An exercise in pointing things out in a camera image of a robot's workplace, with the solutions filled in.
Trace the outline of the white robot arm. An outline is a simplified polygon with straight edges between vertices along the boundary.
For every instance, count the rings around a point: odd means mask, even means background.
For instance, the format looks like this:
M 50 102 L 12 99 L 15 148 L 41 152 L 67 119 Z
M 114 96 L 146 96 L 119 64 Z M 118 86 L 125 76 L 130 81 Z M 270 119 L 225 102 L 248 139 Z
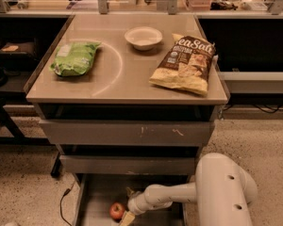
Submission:
M 195 202 L 200 226 L 253 226 L 248 206 L 257 196 L 258 186 L 247 171 L 221 153 L 208 153 L 199 160 L 192 183 L 150 185 L 131 194 L 119 226 L 131 226 L 136 216 L 175 202 Z

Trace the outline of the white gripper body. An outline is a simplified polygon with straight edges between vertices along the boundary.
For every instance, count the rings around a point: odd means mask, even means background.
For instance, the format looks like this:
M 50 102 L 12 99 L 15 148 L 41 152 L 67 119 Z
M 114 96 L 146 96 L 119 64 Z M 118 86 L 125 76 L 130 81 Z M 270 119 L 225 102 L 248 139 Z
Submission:
M 137 216 L 144 214 L 148 210 L 148 203 L 143 193 L 137 191 L 129 197 L 127 207 L 131 213 Z

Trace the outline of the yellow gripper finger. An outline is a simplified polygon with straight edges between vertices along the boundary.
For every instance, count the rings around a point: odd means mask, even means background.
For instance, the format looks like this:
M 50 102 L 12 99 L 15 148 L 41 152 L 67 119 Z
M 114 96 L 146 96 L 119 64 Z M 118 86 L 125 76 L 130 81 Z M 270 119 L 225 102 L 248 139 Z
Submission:
M 135 219 L 135 215 L 130 211 L 125 211 L 121 221 L 119 222 L 119 226 L 129 226 Z
M 127 187 L 125 190 L 126 190 L 126 196 L 128 198 L 130 198 L 131 196 L 137 193 L 137 191 L 132 189 L 131 187 Z

